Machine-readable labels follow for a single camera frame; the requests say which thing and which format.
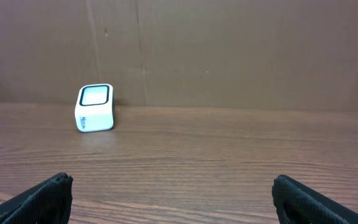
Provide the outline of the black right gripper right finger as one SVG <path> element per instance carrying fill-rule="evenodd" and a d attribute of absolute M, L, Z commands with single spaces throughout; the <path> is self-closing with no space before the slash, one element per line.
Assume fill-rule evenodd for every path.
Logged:
<path fill-rule="evenodd" d="M 287 175 L 274 179 L 272 197 L 280 224 L 358 224 L 358 213 Z"/>

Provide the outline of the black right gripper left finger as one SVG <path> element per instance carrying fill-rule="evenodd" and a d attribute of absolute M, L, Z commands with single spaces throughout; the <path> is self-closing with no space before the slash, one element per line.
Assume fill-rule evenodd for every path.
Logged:
<path fill-rule="evenodd" d="M 0 224 L 67 224 L 73 177 L 58 173 L 0 204 Z"/>

